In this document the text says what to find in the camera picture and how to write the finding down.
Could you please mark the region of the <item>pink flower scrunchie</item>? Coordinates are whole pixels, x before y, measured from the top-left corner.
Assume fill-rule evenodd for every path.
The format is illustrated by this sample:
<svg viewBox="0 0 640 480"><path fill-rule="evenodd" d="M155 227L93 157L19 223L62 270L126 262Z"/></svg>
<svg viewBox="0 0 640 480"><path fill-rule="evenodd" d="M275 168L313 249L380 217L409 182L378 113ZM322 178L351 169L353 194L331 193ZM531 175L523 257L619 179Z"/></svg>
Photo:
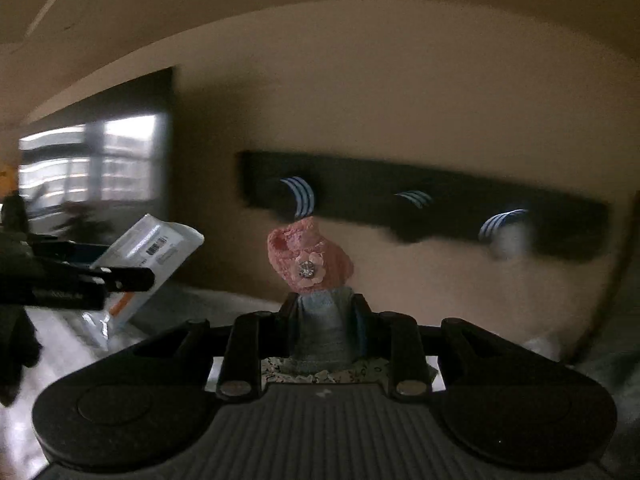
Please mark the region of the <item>pink flower scrunchie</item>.
<svg viewBox="0 0 640 480"><path fill-rule="evenodd" d="M273 270L298 294L342 287L354 274L352 259L320 232L314 217L274 229L267 250Z"/></svg>

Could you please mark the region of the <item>black wall power strip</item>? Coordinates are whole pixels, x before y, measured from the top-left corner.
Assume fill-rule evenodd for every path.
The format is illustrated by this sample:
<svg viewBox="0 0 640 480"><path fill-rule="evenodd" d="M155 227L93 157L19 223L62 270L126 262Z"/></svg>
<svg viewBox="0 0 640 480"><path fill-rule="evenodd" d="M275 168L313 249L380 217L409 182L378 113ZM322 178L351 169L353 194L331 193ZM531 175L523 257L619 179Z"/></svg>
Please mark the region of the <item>black wall power strip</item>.
<svg viewBox="0 0 640 480"><path fill-rule="evenodd" d="M538 255L589 261L610 226L605 202L520 182L382 160L266 151L235 159L242 200L284 221L310 216L380 226L401 243L489 244L522 226Z"/></svg>

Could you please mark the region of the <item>black television screen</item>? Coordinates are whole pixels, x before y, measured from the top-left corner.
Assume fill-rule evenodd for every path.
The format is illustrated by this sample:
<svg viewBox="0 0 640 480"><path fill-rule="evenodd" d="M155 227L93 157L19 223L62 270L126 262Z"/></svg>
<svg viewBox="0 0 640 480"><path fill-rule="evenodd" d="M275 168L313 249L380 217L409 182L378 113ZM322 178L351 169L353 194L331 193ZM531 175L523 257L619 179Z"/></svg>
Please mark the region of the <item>black television screen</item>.
<svg viewBox="0 0 640 480"><path fill-rule="evenodd" d="M29 124L18 189L32 232L110 244L145 214L166 218L173 110L164 68Z"/></svg>

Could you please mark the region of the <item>grey patterned cloth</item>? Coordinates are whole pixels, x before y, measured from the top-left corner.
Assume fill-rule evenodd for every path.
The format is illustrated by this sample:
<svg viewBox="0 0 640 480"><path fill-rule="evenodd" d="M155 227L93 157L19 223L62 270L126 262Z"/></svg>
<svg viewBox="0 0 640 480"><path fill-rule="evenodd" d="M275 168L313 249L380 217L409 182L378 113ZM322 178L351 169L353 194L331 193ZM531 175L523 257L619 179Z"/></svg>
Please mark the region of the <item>grey patterned cloth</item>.
<svg viewBox="0 0 640 480"><path fill-rule="evenodd" d="M348 286L300 295L299 340L287 358L262 360L262 385L388 384L388 362L368 359L356 294Z"/></svg>

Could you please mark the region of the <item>white packaged wipes packet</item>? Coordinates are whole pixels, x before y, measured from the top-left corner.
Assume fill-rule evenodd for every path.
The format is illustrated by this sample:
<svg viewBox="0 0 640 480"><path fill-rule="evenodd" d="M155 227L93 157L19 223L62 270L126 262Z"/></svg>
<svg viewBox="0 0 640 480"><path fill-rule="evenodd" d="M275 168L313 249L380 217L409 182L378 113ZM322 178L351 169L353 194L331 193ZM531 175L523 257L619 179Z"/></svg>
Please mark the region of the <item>white packaged wipes packet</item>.
<svg viewBox="0 0 640 480"><path fill-rule="evenodd" d="M91 266L114 280L99 312L82 318L94 341L106 349L110 340L151 299L187 258L204 243L196 229L143 216Z"/></svg>

